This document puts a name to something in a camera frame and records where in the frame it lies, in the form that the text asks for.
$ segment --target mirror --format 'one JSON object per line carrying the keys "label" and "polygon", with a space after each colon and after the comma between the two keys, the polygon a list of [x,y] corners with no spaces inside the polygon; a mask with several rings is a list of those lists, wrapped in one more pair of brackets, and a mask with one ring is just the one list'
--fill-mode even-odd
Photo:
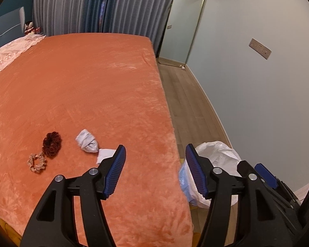
{"label": "mirror", "polygon": [[205,0],[173,0],[158,61],[183,67],[190,54]]}

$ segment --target screw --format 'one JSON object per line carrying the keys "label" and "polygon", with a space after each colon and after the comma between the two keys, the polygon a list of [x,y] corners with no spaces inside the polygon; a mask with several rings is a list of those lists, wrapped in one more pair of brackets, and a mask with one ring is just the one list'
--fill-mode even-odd
{"label": "screw", "polygon": [[213,172],[214,172],[215,174],[219,175],[219,174],[221,174],[223,171],[222,171],[222,169],[221,169],[220,167],[215,167],[215,168],[213,169]]}
{"label": "screw", "polygon": [[89,174],[92,175],[92,176],[94,176],[97,173],[98,173],[98,170],[96,168],[92,168],[92,169],[89,170]]}
{"label": "screw", "polygon": [[63,176],[59,175],[55,177],[56,182],[61,182],[63,180]]}
{"label": "screw", "polygon": [[257,179],[257,176],[255,174],[249,174],[248,177],[249,177],[249,179],[251,179],[253,181]]}

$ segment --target plush toy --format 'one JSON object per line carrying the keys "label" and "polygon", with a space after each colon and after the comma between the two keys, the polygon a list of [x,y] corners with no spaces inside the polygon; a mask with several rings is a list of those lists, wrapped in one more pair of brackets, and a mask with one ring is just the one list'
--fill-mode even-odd
{"label": "plush toy", "polygon": [[38,33],[40,33],[40,27],[39,28],[34,28],[33,27],[33,22],[32,21],[28,21],[24,25],[24,33],[25,33],[25,35],[27,35],[27,34],[38,34]]}

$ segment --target brown scrunchie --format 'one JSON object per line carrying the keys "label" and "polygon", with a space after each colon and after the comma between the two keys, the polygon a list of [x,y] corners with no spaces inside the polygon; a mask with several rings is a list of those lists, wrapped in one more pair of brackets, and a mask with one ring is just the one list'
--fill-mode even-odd
{"label": "brown scrunchie", "polygon": [[[40,160],[38,164],[34,164],[34,161],[36,159]],[[32,172],[41,172],[41,170],[46,168],[46,159],[42,152],[39,153],[39,155],[31,154],[28,160],[28,166],[30,167]]]}
{"label": "brown scrunchie", "polygon": [[48,133],[45,139],[43,140],[42,151],[48,157],[54,157],[61,148],[61,136],[58,132]]}

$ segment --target light switch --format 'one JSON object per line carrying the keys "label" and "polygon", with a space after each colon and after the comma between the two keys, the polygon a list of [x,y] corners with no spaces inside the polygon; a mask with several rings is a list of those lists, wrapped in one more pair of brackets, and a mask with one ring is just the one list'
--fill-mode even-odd
{"label": "light switch", "polygon": [[265,47],[263,44],[259,43],[255,39],[251,40],[249,46],[256,52],[258,52],[265,59],[268,59],[271,54],[271,50],[269,48]]}

